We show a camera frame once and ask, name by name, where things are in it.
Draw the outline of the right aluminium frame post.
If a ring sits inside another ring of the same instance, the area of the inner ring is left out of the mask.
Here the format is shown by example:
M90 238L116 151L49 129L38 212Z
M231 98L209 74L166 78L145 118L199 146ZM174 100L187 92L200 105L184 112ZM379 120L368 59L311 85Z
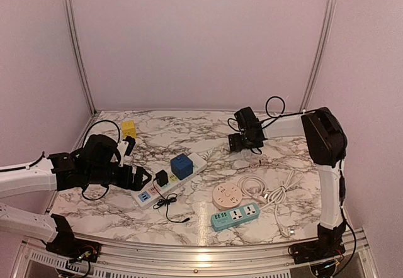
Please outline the right aluminium frame post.
M326 50L326 45L331 33L332 22L334 19L334 13L336 10L337 0L326 0L324 17L322 20L322 26L319 33L319 39L317 43L317 48L314 55L314 60L309 73L309 78L305 91L303 94L302 102L300 103L299 111L308 109L309 104L312 100L314 94L315 85L319 79L319 74L322 66L322 60Z

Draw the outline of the black power adapter with cable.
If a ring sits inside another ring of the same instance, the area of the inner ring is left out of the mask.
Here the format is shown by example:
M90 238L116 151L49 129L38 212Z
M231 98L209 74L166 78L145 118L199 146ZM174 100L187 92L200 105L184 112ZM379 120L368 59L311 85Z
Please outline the black power adapter with cable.
M168 216L169 212L169 206L177 201L177 194L167 194L166 196L161 193L160 190L157 189L156 184L162 188L168 183L168 174L165 170L160 170L159 172L156 173L155 178L152 180L152 185L154 186L157 194L159 195L159 200L158 202L153 205L154 209L160 209L161 207L165 206L166 207L166 219L172 223L186 223L190 220L189 217L183 219L183 220L172 220Z

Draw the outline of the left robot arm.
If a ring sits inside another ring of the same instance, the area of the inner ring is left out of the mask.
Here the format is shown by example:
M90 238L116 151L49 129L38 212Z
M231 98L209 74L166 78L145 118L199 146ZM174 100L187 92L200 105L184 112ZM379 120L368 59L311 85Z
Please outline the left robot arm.
M124 158L135 146L135 139L127 136L114 140L106 135L93 134L81 148L71 153L41 155L32 163L1 168L1 197L37 191L57 191L80 188L85 191L92 184L105 189L110 186L140 191L152 176L143 167L126 165ZM1 205L1 231L42 240L54 241L66 256L79 251L79 241L71 236L71 228L63 216L40 215L7 204Z

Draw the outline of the pink round power socket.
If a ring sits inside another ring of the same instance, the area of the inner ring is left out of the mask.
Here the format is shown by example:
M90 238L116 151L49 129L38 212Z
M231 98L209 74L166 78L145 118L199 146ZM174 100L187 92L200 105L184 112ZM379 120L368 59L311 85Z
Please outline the pink round power socket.
M240 205L242 201L242 191L231 183L224 182L217 185L212 191L213 205L219 210L228 210Z

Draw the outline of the left aluminium frame post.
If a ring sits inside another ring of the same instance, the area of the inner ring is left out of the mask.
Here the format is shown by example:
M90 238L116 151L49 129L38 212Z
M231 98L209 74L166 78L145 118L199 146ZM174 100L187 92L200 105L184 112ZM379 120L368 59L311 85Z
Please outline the left aluminium frame post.
M84 65L84 60L82 59L81 47L79 44L79 36L77 32L76 20L74 15L73 0L63 0L63 2L64 2L65 17L67 20L67 28L69 31L69 38L72 45L73 56L76 63L79 80L82 86L84 99L86 101L89 113L91 114L91 116L95 116L97 114L97 110L95 108L93 97L89 87L89 81Z

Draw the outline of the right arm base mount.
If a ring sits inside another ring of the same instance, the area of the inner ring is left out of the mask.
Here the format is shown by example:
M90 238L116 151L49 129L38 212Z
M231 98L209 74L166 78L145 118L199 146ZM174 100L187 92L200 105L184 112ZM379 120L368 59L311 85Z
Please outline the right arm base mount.
M342 236L345 231L345 222L342 222L333 229L328 229L318 224L317 240L290 245L288 253L293 258L295 264L315 262L344 254L346 249Z

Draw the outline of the aluminium frame post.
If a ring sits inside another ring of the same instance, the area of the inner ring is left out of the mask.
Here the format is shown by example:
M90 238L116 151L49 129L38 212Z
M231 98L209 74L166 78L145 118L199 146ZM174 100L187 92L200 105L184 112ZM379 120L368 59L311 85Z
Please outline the aluminium frame post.
M314 94L315 85L319 79L319 74L322 66L322 60L326 50L326 45L331 33L332 22L334 19L334 13L336 10L337 0L326 0L324 17L322 20L322 26L319 33L319 39L317 43L317 48L314 55L314 60L309 73L309 78L305 91L303 94L302 102L300 103L299 111L308 109L309 104L312 100Z
M67 28L69 31L69 38L72 45L73 56L76 63L79 80L82 86L84 99L86 101L89 113L91 114L91 116L95 116L97 114L97 110L95 108L93 97L89 87L89 81L84 65L84 60L82 59L81 47L79 44L79 36L77 32L76 20L74 15L73 0L63 0L63 2L64 2L65 17L67 20Z

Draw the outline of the white multicolour power strip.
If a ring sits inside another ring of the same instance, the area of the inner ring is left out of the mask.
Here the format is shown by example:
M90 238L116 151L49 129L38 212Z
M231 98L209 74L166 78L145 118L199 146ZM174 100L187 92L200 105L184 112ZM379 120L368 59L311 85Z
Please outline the white multicolour power strip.
M193 173L180 181L172 173L170 164L170 168L164 169L168 174L168 183L162 188L156 184L157 189L160 190L163 195L166 196L167 194L173 193L177 188L185 185L188 181L192 180L192 178L196 177L207 168L207 161L197 153L191 153L186 156L188 156L193 162ZM152 185L152 181L150 181L141 191L133 192L132 199L132 204L135 207L145 210L153 206L159 200L159 195Z

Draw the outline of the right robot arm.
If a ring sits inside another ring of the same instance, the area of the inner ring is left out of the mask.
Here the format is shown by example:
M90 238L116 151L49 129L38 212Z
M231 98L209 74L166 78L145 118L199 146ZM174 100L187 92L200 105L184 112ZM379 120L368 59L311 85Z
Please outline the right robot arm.
M348 139L339 121L329 108L321 107L296 113L267 113L259 119L251 107L236 111L227 120L236 122L234 133L228 136L231 152L250 150L259 153L264 141L288 136L304 136L312 162L319 173L321 216L317 228L318 240L312 253L324 258L332 252L346 230L343 205L346 197L344 160Z

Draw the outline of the teal power strip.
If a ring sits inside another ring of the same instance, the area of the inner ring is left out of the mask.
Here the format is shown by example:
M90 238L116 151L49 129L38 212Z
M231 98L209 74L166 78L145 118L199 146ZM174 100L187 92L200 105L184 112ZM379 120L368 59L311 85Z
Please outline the teal power strip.
M211 216L210 222L214 231L222 231L255 220L259 215L258 205L251 203L215 213Z

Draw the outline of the blue cube power socket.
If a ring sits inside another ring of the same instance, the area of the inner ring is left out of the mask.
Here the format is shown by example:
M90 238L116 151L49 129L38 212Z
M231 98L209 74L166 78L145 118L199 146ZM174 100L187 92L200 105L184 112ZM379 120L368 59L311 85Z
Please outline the blue cube power socket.
M180 180L187 178L193 173L193 162L185 154L180 154L170 161L172 173Z

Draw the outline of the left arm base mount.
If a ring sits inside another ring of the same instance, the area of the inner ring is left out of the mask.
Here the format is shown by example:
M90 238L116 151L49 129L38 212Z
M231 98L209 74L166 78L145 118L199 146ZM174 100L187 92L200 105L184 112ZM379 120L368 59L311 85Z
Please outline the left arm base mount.
M100 243L76 238L68 221L61 215L51 214L50 217L56 224L56 237L52 242L46 244L46 251L68 257L78 261L79 257L89 252L88 257L84 257L90 262L96 262L99 255Z

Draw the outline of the yellow cube power socket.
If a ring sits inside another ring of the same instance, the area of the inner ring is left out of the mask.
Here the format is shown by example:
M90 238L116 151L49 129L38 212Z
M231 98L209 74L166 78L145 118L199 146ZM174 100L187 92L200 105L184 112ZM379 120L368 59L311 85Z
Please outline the yellow cube power socket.
M126 138L127 136L130 136L132 138L137 137L137 131L133 120L122 122L121 127L124 138Z

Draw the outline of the aluminium front rail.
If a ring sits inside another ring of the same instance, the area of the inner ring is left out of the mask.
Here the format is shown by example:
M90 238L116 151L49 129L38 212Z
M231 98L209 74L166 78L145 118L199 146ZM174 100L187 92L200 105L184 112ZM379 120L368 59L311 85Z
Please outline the aluminium front rail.
M351 262L336 277L380 277L365 231L355 231L356 250ZM314 238L259 245L195 247L126 242L77 233L78 238L100 244L97 262L88 277L269 277L290 270L290 277L314 277L311 264L295 264L289 246ZM10 275L28 277L30 265L46 267L46 274L58 274L67 258L45 251L44 245L24 237Z

